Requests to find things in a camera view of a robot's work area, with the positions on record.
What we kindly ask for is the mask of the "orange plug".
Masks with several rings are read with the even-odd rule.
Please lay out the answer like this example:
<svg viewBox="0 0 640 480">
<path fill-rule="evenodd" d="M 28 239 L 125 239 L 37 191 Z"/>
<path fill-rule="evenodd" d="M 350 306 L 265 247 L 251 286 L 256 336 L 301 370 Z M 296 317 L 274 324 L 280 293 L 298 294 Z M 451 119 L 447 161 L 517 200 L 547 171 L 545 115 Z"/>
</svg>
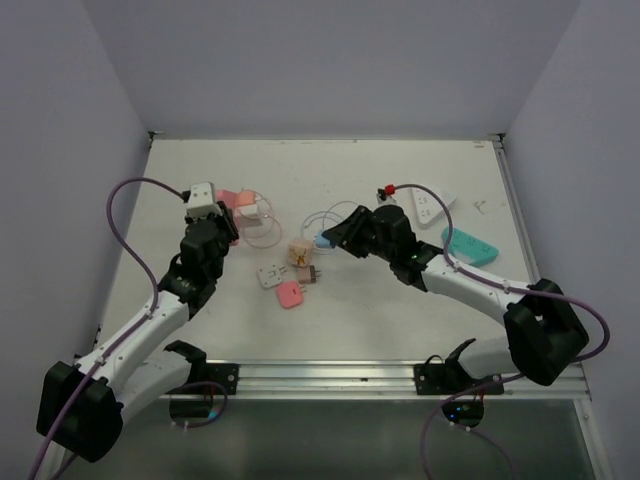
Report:
<svg viewBox="0 0 640 480">
<path fill-rule="evenodd" d="M 235 206 L 237 208 L 255 205 L 256 202 L 257 202 L 257 194 L 253 190 L 250 190 L 250 189 L 241 190 L 236 194 Z"/>
</svg>

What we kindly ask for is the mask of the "blue plug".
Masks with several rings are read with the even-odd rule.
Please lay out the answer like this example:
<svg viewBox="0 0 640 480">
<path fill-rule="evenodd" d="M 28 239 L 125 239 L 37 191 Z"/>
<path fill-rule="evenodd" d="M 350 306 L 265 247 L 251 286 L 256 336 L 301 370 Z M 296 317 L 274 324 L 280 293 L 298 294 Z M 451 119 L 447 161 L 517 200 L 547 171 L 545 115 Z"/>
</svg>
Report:
<svg viewBox="0 0 640 480">
<path fill-rule="evenodd" d="M 332 250 L 335 246 L 324 236 L 324 231 L 319 232 L 314 239 L 315 246 L 321 250 Z"/>
</svg>

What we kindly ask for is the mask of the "beige cube socket adapter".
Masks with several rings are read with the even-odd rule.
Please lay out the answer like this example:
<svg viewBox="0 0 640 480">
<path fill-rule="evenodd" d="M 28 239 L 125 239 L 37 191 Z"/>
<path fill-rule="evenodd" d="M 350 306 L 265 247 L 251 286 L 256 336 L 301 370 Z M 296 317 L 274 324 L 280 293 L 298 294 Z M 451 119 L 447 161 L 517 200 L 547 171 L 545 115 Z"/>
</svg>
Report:
<svg viewBox="0 0 640 480">
<path fill-rule="evenodd" d="M 286 249 L 287 262 L 298 268 L 305 268 L 311 264 L 314 243 L 304 238 L 296 238 L 289 242 Z"/>
</svg>

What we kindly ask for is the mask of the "white plug adapter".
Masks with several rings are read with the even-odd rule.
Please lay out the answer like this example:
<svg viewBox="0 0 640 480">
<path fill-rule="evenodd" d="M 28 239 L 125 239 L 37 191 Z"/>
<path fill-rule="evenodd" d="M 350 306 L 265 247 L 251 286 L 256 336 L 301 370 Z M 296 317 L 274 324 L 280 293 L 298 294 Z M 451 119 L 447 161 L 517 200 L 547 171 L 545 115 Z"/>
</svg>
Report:
<svg viewBox="0 0 640 480">
<path fill-rule="evenodd" d="M 271 289 L 283 283 L 287 273 L 285 265 L 263 265 L 256 270 L 256 276 L 263 289 Z"/>
</svg>

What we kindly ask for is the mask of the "white triangular power strip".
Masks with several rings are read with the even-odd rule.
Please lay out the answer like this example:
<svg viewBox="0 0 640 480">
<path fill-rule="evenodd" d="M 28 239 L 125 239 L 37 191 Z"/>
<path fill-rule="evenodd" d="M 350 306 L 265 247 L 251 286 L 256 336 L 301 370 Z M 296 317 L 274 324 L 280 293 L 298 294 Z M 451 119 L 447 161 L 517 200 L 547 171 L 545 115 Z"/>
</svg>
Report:
<svg viewBox="0 0 640 480">
<path fill-rule="evenodd" d="M 405 190 L 409 192 L 416 223 L 422 230 L 430 228 L 441 218 L 446 217 L 442 205 L 450 210 L 456 201 L 454 194 L 436 187 L 405 187 Z"/>
</svg>

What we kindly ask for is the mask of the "pink plug adapter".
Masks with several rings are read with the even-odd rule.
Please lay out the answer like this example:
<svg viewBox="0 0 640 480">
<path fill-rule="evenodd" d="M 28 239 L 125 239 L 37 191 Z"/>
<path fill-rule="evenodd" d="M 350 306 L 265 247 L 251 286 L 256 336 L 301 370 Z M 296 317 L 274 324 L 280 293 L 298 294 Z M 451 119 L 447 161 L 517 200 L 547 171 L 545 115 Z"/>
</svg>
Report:
<svg viewBox="0 0 640 480">
<path fill-rule="evenodd" d="M 283 309 L 301 306 L 305 293 L 306 287 L 294 280 L 283 282 L 276 287 L 276 297 Z"/>
</svg>

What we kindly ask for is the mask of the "teal triangular power strip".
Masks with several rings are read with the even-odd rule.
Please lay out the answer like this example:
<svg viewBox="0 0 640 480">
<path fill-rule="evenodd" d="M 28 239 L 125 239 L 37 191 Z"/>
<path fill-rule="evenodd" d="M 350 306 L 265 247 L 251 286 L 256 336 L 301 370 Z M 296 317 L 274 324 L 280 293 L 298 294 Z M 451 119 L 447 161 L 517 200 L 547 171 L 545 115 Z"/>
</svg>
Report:
<svg viewBox="0 0 640 480">
<path fill-rule="evenodd" d="M 495 261 L 499 256 L 499 250 L 457 228 L 449 235 L 449 228 L 445 227 L 441 233 L 443 243 L 450 238 L 447 245 L 448 255 L 473 267 L 484 267 Z"/>
</svg>

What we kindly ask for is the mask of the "pink triangular power strip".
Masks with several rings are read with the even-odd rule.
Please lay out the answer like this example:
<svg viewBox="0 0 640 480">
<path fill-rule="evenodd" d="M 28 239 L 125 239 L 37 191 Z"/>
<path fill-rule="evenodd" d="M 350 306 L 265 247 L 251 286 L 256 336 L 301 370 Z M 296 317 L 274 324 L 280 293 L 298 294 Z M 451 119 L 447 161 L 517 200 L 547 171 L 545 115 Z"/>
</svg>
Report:
<svg viewBox="0 0 640 480">
<path fill-rule="evenodd" d="M 230 210 L 231 216 L 234 221 L 237 221 L 238 213 L 237 213 L 237 197 L 238 193 L 226 190 L 226 189 L 216 189 L 216 200 L 222 201 L 225 206 Z"/>
</svg>

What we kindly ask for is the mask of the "white charger plug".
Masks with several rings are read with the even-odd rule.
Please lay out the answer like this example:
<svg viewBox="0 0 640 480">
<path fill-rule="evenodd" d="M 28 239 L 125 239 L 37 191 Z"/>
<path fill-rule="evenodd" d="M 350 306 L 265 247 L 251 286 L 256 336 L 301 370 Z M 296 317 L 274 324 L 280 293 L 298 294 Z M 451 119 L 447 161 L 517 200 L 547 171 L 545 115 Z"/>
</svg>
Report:
<svg viewBox="0 0 640 480">
<path fill-rule="evenodd" d="M 257 204 L 243 205 L 235 208 L 234 221 L 238 228 L 254 228 L 263 224 L 263 216 Z"/>
</svg>

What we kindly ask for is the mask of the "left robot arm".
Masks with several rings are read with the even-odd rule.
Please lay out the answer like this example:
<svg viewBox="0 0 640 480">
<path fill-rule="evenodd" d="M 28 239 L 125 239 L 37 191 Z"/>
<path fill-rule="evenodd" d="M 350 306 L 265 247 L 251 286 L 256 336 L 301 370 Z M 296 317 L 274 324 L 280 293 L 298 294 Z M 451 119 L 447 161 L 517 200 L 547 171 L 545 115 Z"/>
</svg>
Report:
<svg viewBox="0 0 640 480">
<path fill-rule="evenodd" d="M 167 339 L 212 297 L 238 238 L 231 210 L 221 201 L 189 219 L 179 253 L 137 316 L 90 354 L 72 365 L 57 362 L 46 373 L 37 432 L 94 463 L 157 397 L 205 387 L 205 352 Z"/>
</svg>

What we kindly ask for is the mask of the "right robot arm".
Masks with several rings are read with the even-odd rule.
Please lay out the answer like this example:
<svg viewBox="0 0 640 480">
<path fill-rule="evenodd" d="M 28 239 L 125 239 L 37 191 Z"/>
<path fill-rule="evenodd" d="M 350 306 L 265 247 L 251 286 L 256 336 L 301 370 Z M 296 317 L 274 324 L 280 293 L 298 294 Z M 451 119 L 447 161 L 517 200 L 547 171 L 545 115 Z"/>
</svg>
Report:
<svg viewBox="0 0 640 480">
<path fill-rule="evenodd" d="M 504 328 L 498 338 L 464 341 L 428 368 L 426 377 L 451 392 L 468 392 L 484 379 L 513 372 L 548 386 L 589 341 L 557 284 L 542 279 L 532 286 L 510 285 L 495 276 L 482 283 L 478 270 L 450 265 L 442 248 L 418 239 L 399 206 L 359 206 L 322 235 L 354 257 L 386 261 L 402 283 L 456 300 Z"/>
</svg>

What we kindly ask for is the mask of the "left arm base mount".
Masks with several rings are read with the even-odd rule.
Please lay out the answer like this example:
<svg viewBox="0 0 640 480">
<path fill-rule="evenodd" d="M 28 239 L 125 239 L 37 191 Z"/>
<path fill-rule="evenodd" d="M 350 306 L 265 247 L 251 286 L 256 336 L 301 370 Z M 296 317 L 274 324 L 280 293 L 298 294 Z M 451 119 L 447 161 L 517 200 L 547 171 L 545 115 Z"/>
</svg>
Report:
<svg viewBox="0 0 640 480">
<path fill-rule="evenodd" d="M 231 362 L 207 362 L 202 367 L 201 378 L 225 388 L 228 395 L 235 395 L 239 382 L 240 365 Z"/>
</svg>

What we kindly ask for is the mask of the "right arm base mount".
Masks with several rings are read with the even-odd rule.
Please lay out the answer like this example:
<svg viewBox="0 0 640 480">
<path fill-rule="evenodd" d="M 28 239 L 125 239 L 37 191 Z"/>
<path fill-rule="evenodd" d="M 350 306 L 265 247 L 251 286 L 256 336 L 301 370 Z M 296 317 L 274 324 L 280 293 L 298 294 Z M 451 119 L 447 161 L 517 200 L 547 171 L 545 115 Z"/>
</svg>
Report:
<svg viewBox="0 0 640 480">
<path fill-rule="evenodd" d="M 457 346 L 446 358 L 431 355 L 413 365 L 417 395 L 453 395 L 474 388 L 473 394 L 501 395 L 496 385 L 501 368 L 510 360 L 504 339 L 471 338 Z"/>
</svg>

